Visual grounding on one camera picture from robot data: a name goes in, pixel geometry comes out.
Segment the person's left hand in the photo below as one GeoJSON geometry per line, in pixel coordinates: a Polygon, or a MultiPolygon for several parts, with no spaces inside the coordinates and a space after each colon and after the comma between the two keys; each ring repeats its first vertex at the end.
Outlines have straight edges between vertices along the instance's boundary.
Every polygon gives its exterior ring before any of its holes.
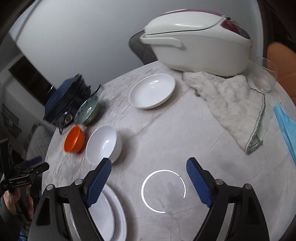
{"type": "MultiPolygon", "coordinates": [[[[1,218],[4,222],[9,222],[13,219],[16,212],[16,203],[21,198],[21,191],[19,188],[16,188],[14,191],[9,192],[6,191],[1,197],[1,218]]],[[[27,202],[28,202],[28,214],[29,218],[33,219],[34,215],[34,203],[32,197],[27,194],[27,202]]]]}

